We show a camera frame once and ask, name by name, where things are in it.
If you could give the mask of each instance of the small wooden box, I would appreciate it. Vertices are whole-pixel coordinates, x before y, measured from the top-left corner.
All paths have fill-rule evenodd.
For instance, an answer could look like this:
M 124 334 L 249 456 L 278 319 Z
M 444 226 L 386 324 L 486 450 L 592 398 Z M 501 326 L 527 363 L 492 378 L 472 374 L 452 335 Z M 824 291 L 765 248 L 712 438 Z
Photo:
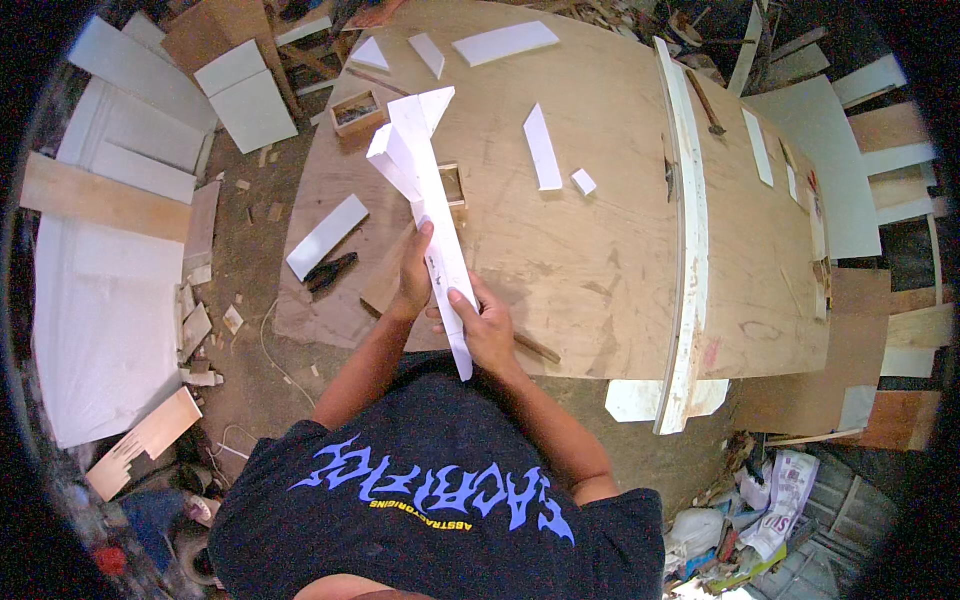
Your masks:
M 368 89 L 330 107 L 333 130 L 340 137 L 375 127 L 387 120 L 376 93 Z

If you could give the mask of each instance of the dirt floor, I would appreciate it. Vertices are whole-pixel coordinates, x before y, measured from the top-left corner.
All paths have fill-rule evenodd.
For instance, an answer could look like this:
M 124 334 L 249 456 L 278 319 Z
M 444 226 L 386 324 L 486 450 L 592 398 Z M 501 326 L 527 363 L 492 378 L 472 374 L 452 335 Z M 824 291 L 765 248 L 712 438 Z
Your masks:
M 304 97 L 307 114 L 323 108 L 327 93 Z M 222 386 L 201 388 L 205 401 L 201 423 L 214 443 L 223 439 L 229 424 L 240 425 L 255 437 L 278 437 L 310 414 L 307 398 L 284 381 L 260 346 L 260 328 L 276 299 L 287 224 L 315 130 L 308 123 L 299 125 L 300 135 L 274 144 L 268 154 L 278 153 L 277 160 L 262 168 L 258 166 L 259 152 L 241 155 L 225 132 L 217 134 L 208 162 L 209 180 L 225 172 L 214 227 L 213 280 L 195 288 L 197 300 L 207 307 L 213 333 L 224 339 L 223 348 L 204 345 L 211 368 L 225 378 Z M 250 189 L 236 187 L 237 180 L 248 181 Z M 283 205 L 277 222 L 267 218 L 274 203 Z M 231 303 L 245 321 L 235 337 L 223 322 Z M 276 336 L 272 318 L 263 327 L 266 350 L 316 399 L 347 361 L 350 350 L 325 344 L 305 346 Z M 319 376 L 313 375 L 311 365 Z M 722 444 L 732 432 L 732 397 L 714 415 L 689 420 L 683 433 L 656 436 L 650 422 L 613 420 L 604 409 L 604 380 L 538 377 L 537 382 L 597 436 L 610 453 L 614 475 L 623 490 L 644 487 L 660 492 L 667 519 L 688 506 L 723 466 Z M 226 444 L 249 453 L 253 440 L 234 428 L 228 432 Z M 230 481 L 245 463 L 228 452 L 222 452 L 217 460 Z

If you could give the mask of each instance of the white triangle piece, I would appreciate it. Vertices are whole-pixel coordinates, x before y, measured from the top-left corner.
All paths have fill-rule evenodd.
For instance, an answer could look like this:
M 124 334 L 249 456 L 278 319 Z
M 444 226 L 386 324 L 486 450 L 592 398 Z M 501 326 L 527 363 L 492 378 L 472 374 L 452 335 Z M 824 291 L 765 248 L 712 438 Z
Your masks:
M 368 37 L 367 41 L 363 42 L 359 48 L 353 51 L 353 56 L 350 58 L 355 62 L 366 64 L 374 69 L 390 70 L 390 65 L 387 64 L 387 60 L 383 58 L 383 53 L 380 52 L 380 47 L 376 45 L 376 39 L 373 37 Z
M 440 119 L 444 116 L 446 107 L 450 105 L 450 100 L 453 98 L 455 91 L 451 85 L 417 95 L 420 99 L 420 109 L 423 110 L 423 120 L 426 121 L 426 127 L 430 131 L 431 137 L 433 132 L 437 130 L 437 126 L 440 125 Z

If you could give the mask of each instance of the wooden stick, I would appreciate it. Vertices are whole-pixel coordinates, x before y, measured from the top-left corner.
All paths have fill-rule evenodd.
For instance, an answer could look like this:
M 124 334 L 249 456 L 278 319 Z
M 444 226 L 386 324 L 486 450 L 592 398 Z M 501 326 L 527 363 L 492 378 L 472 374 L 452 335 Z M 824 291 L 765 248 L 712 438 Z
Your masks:
M 560 354 L 554 352 L 543 344 L 528 338 L 522 333 L 514 332 L 514 342 L 517 342 L 521 346 L 532 350 L 555 365 L 560 364 Z
M 763 447 L 769 448 L 775 445 L 793 445 L 793 444 L 806 444 L 807 442 L 822 442 L 823 440 L 832 440 L 833 438 L 842 438 L 845 436 L 851 436 L 857 433 L 861 433 L 863 427 L 857 429 L 848 429 L 846 431 L 837 431 L 835 433 L 827 433 L 822 436 L 810 436 L 809 438 L 793 438 L 791 440 L 773 440 L 765 442 Z

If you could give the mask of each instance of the wooden board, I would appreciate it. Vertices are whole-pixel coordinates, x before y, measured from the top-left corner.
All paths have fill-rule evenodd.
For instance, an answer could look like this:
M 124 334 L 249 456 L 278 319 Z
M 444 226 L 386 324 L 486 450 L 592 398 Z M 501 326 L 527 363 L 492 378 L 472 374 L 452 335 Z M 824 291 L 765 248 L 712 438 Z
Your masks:
M 740 381 L 733 424 L 749 431 L 819 436 L 840 423 L 844 394 L 875 386 L 886 343 L 890 272 L 833 270 L 830 341 L 823 371 Z
M 912 102 L 863 112 L 848 120 L 862 153 L 929 141 L 924 120 Z
M 20 205 L 125 231 L 185 242 L 190 206 L 31 153 Z
M 534 18 L 561 43 L 473 68 L 450 50 L 453 40 Z M 431 25 L 441 22 L 439 31 Z M 439 161 L 460 165 L 470 206 L 460 238 L 468 267 L 511 305 L 518 329 L 563 358 L 555 366 L 522 357 L 524 368 L 564 376 L 663 378 L 677 221 L 675 207 L 666 201 L 663 160 L 672 152 L 662 141 L 669 135 L 653 51 L 585 23 L 526 9 L 406 3 L 391 25 L 376 31 L 392 68 L 379 79 L 411 93 L 437 87 L 407 42 L 421 31 L 444 51 L 444 84 L 457 90 L 433 144 Z M 344 74 L 331 102 L 371 87 Z M 711 139 L 691 88 L 710 218 L 711 300 L 700 376 L 822 368 L 827 327 L 796 314 L 780 274 L 783 264 L 797 294 L 812 303 L 809 222 L 786 190 L 782 152 L 771 139 L 768 149 L 780 153 L 779 162 L 772 156 L 775 188 L 740 177 L 746 167 L 751 173 L 756 168 L 739 102 L 717 85 L 704 82 L 704 87 L 730 132 L 726 142 Z M 377 93 L 384 103 L 397 97 L 385 88 Z M 564 174 L 562 190 L 537 190 L 522 129 L 537 102 Z M 584 107 L 603 109 L 587 120 Z M 410 222 L 410 208 L 366 161 L 372 132 L 341 141 L 324 121 L 305 163 L 285 250 L 350 193 L 371 216 L 342 245 L 342 252 L 359 253 L 356 267 L 322 300 L 312 302 L 293 273 L 281 267 L 275 330 L 302 342 L 353 348 L 373 324 L 358 301 L 360 291 Z M 595 198 L 584 198 L 568 181 L 578 168 L 597 182 Z M 749 225 L 744 215 L 751 215 Z M 773 251 L 780 260 L 771 258 Z M 415 325 L 407 349 L 444 347 L 431 324 Z
M 953 304 L 939 304 L 890 316 L 887 346 L 939 348 L 948 346 L 953 330 Z
M 863 433 L 835 444 L 891 450 L 923 450 L 937 418 L 940 392 L 877 392 Z
M 303 112 L 276 51 L 274 33 L 262 0 L 203 0 L 174 19 L 162 45 L 183 72 L 192 74 L 250 39 L 273 72 L 287 107 L 297 118 Z

